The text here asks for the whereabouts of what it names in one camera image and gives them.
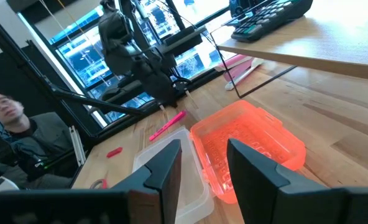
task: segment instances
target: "keyboard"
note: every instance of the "keyboard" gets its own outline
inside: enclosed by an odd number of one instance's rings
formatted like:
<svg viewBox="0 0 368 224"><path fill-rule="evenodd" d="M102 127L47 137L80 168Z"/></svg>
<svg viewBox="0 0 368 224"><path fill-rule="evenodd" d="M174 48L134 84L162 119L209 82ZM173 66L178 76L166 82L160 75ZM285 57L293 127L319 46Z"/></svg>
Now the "keyboard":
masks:
<svg viewBox="0 0 368 224"><path fill-rule="evenodd" d="M235 29L231 38L243 42L259 40L265 34L303 16L312 3L313 0L274 1L254 15L245 12L246 17L241 19L241 25Z"/></svg>

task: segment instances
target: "orange plastic container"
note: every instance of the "orange plastic container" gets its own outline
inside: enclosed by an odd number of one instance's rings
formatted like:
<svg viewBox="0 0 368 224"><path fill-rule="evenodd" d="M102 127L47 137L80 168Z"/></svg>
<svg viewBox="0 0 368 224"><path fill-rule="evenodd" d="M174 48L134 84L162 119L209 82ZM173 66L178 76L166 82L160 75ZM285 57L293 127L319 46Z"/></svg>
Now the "orange plastic container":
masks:
<svg viewBox="0 0 368 224"><path fill-rule="evenodd" d="M226 203L237 202L227 162L229 138L242 141L291 170L301 168L305 162L304 143L282 127L277 118L244 100L196 123L191 128L191 138L205 180L216 196Z"/></svg>

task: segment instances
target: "red pen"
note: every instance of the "red pen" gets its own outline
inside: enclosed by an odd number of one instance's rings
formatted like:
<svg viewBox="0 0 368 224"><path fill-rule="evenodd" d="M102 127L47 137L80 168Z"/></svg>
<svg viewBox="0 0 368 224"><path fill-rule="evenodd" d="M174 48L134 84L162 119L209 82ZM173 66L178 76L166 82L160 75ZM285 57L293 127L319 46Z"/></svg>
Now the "red pen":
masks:
<svg viewBox="0 0 368 224"><path fill-rule="evenodd" d="M169 122L167 122L161 129L159 129L155 134L151 135L149 138L149 141L154 140L156 137L158 137L159 134L164 132L168 127L182 119L186 115L186 111L179 112L173 119L171 119Z"/></svg>
<svg viewBox="0 0 368 224"><path fill-rule="evenodd" d="M119 147L119 148L117 148L117 149L112 150L111 152L109 152L109 153L107 154L107 158L111 158L112 156L115 156L116 154L121 153L121 152L122 152L122 150L123 150L123 148L122 148L122 147Z"/></svg>

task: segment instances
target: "pink marker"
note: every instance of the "pink marker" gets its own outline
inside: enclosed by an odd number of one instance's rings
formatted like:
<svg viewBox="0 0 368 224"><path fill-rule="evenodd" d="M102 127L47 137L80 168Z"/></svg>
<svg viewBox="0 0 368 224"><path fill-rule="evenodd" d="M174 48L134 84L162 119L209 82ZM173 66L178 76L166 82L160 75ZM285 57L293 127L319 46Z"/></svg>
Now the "pink marker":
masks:
<svg viewBox="0 0 368 224"><path fill-rule="evenodd" d="M171 125L175 124L177 121L182 119L186 115L186 111L179 112L173 119L171 119L169 122L167 122L161 129L159 129L155 134L151 135L149 137L149 141L154 140L156 137L158 137L159 134L164 132L166 129L168 129Z"/></svg>

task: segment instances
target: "wooden tabletop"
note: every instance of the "wooden tabletop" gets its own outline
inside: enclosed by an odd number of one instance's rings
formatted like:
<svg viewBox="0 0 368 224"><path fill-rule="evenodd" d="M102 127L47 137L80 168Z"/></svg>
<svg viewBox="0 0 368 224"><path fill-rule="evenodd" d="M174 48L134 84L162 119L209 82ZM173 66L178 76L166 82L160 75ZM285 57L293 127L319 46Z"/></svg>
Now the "wooden tabletop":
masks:
<svg viewBox="0 0 368 224"><path fill-rule="evenodd" d="M289 65L266 62L238 87L242 93L266 81ZM117 133L91 151L73 188L89 188L100 178L113 186L132 172L134 156L152 144L148 137L179 111L187 115L154 142L181 126L190 129L196 122L238 100L234 91L226 91L219 77L191 92L167 108L167 117L158 111ZM306 145L306 163L299 173L329 187L368 186L368 80L295 68L244 98L267 110L282 121ZM117 148L123 151L110 158ZM198 223L243 223L237 204L228 205L214 198L214 211Z"/></svg>
<svg viewBox="0 0 368 224"><path fill-rule="evenodd" d="M305 16L260 40L248 44L229 39L219 48L368 78L368 0L314 0Z"/></svg>

